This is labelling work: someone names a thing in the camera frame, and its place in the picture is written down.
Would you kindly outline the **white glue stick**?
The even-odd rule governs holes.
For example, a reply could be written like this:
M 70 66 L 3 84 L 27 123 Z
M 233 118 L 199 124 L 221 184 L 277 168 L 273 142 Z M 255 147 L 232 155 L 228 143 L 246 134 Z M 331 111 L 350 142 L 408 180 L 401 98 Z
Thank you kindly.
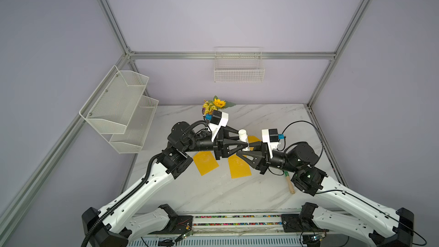
M 242 151 L 250 151 L 250 147 L 249 147 L 249 139 L 248 139 L 248 134 L 246 132 L 245 129 L 241 129 L 238 131 L 238 136 L 239 136 L 239 141 L 240 142 L 245 142 L 246 143 L 246 147 L 242 148 Z

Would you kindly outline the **yellow envelope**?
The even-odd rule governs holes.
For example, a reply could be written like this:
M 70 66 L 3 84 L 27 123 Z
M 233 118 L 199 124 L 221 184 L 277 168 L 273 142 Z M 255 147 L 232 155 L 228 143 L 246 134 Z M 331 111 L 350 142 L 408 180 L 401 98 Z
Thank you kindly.
M 232 179 L 249 177 L 252 175 L 250 166 L 237 155 L 228 158 L 229 170 Z
M 201 176 L 219 167 L 218 162 L 210 151 L 198 152 L 193 157 L 193 160 Z
M 248 136 L 249 139 L 249 143 L 252 142 L 257 142 L 257 141 L 261 141 L 259 138 L 257 138 L 256 136 Z

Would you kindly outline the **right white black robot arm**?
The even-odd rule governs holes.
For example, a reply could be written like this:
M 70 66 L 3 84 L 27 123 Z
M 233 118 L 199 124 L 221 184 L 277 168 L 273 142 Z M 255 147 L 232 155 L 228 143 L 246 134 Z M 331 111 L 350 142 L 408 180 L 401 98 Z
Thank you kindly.
M 308 202 L 300 213 L 303 225 L 338 232 L 371 247 L 415 246 L 413 238 L 419 234 L 410 210 L 380 205 L 339 183 L 316 167 L 319 157 L 307 142 L 296 142 L 283 152 L 265 142 L 255 142 L 237 155 L 261 174 L 270 167 L 291 172 L 291 182 L 297 190 L 347 212 L 339 214 Z

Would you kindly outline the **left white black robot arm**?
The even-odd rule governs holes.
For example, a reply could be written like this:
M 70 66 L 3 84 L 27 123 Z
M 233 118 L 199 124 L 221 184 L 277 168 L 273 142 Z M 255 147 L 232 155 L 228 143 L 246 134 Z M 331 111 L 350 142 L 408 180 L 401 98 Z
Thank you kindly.
M 126 247 L 150 233 L 177 231 L 179 215 L 168 204 L 144 215 L 137 212 L 190 166 L 193 159 L 189 152 L 214 152 L 218 158 L 228 158 L 248 146 L 246 130 L 233 129 L 224 122 L 176 123 L 167 147 L 150 159 L 143 177 L 107 205 L 91 207 L 82 214 L 85 238 L 81 245 Z

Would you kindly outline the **yellow artificial flowers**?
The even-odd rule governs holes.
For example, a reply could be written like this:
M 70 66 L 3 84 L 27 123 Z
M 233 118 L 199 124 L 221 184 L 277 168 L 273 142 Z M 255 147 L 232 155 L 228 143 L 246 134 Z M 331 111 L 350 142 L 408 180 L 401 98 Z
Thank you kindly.
M 219 99 L 217 96 L 214 96 L 213 99 L 205 100 L 203 102 L 202 114 L 206 116 L 208 114 L 213 114 L 215 110 L 222 111 L 233 106 L 236 106 L 236 104 L 230 101 Z

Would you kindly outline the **green head wooden hammer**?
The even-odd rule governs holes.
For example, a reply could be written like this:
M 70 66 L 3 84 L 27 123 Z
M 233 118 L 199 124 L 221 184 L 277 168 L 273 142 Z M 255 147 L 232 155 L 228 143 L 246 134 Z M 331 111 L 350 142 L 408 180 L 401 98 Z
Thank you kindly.
M 294 189 L 294 185 L 293 185 L 293 183 L 292 183 L 292 181 L 291 181 L 291 178 L 290 178 L 290 176 L 289 176 L 289 172 L 284 171 L 284 176 L 285 176 L 285 178 L 286 178 L 286 182 L 287 182 L 287 185 L 288 185 L 289 192 L 290 192 L 291 194 L 295 194 L 296 191 L 295 191 L 295 189 Z

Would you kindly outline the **white mesh lower shelf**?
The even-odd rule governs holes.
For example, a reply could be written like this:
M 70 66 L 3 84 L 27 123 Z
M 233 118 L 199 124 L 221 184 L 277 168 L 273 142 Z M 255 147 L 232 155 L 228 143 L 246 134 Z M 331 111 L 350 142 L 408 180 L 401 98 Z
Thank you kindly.
M 142 151 L 157 110 L 159 100 L 142 96 L 124 134 L 112 135 L 109 144 L 119 154 Z

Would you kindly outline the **white mesh shelf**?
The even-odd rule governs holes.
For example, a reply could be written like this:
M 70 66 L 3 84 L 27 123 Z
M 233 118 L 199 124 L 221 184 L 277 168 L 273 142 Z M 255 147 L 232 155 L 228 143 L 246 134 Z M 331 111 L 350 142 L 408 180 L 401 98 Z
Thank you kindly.
M 149 77 L 113 66 L 79 111 L 99 134 L 124 134 Z
M 109 144 L 119 154 L 142 151 L 157 110 L 159 100 L 142 96 L 124 134 L 112 135 Z

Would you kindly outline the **white mesh upper shelf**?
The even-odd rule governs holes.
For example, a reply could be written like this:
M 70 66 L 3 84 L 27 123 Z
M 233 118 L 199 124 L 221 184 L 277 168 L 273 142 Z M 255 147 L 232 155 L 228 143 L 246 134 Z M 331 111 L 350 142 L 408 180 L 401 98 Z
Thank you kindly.
M 79 111 L 99 134 L 124 134 L 149 77 L 113 66 Z

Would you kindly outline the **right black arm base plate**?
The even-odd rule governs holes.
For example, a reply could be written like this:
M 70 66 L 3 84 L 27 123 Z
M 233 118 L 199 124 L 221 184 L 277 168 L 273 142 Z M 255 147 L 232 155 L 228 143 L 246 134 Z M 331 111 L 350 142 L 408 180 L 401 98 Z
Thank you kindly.
M 325 232 L 318 228 L 311 219 L 302 218 L 299 214 L 282 214 L 281 224 L 285 233 Z

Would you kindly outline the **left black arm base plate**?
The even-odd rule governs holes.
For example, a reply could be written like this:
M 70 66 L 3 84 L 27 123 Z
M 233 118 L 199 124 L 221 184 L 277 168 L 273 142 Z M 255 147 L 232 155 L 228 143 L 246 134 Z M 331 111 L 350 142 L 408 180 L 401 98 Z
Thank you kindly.
M 146 225 L 146 234 L 183 234 L 193 226 L 193 216 L 154 217 Z

